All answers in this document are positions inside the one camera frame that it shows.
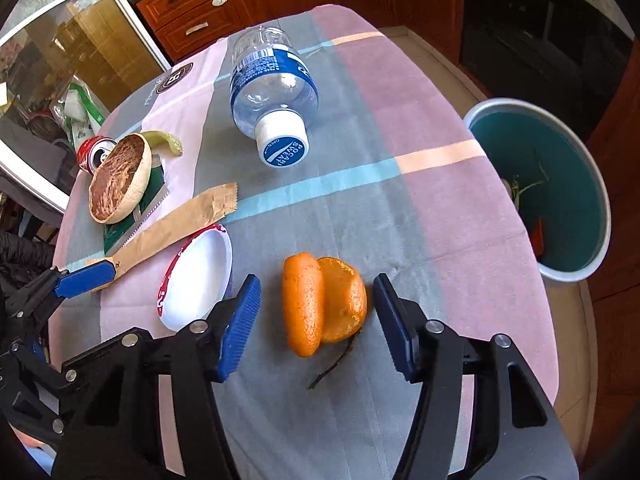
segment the paper wrapper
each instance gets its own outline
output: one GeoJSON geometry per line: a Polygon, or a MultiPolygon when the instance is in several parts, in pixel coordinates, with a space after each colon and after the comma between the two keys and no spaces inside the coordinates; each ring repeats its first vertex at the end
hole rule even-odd
{"type": "Polygon", "coordinates": [[[162,249],[235,211],[237,201],[238,184],[235,182],[211,187],[151,224],[113,256],[87,260],[86,264],[91,265],[102,260],[110,261],[116,269],[114,282],[162,249]]]}

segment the small bottle on counter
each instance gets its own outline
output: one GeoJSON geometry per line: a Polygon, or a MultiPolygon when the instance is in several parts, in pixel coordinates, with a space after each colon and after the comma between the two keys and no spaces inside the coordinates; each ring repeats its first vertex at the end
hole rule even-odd
{"type": "Polygon", "coordinates": [[[232,60],[236,126],[255,139],[268,166],[297,164],[308,152],[306,131],[318,109],[318,89],[306,64],[282,30],[263,26],[238,38],[232,60]]]}

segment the trash can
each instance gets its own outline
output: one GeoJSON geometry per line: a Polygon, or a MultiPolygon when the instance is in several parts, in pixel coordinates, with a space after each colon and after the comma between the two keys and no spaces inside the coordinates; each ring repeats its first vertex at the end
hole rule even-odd
{"type": "Polygon", "coordinates": [[[501,178],[520,187],[544,180],[520,197],[520,217],[542,220],[540,273],[578,282],[595,272],[609,247],[611,211],[604,181],[585,145],[558,118],[517,99],[488,99],[465,124],[501,178]]]}

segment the table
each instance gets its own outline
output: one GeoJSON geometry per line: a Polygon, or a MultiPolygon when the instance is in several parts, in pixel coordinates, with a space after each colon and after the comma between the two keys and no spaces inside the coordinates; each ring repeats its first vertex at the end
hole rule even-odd
{"type": "MultiPolygon", "coordinates": [[[[300,251],[340,257],[367,285],[386,272],[401,297],[461,335],[509,334],[553,401],[556,344],[526,230],[454,109],[398,47],[349,9],[317,7],[273,24],[290,35],[318,85],[318,118],[301,164],[268,168],[234,126],[228,78],[236,36],[149,82],[100,131],[119,138],[162,129],[181,139],[184,155],[163,157],[170,194],[148,223],[211,186],[238,182],[238,211],[222,221],[234,251],[233,292],[252,272],[263,302],[238,371],[214,390],[241,477],[389,479],[414,415],[420,386],[395,371],[373,309],[353,352],[315,390],[306,389],[344,347],[323,346],[306,360],[287,348],[280,271],[300,251]]],[[[56,246],[59,267],[75,269],[100,255],[88,184],[81,175],[71,193],[56,246]]],[[[169,335],[156,294],[177,250],[167,248],[100,294],[65,301],[50,323],[53,361],[131,326],[169,335]]],[[[465,382],[452,470],[465,459],[471,386],[465,382]]],[[[167,394],[163,381],[161,402],[167,394]]],[[[170,419],[165,411],[164,449],[179,470],[170,419]]]]}

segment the bottle cap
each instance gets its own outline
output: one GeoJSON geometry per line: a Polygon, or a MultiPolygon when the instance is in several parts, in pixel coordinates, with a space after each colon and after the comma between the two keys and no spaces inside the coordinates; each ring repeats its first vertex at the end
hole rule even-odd
{"type": "Polygon", "coordinates": [[[292,110],[269,112],[255,125],[260,160],[267,166],[286,168],[306,156],[309,142],[305,121],[292,110]]]}

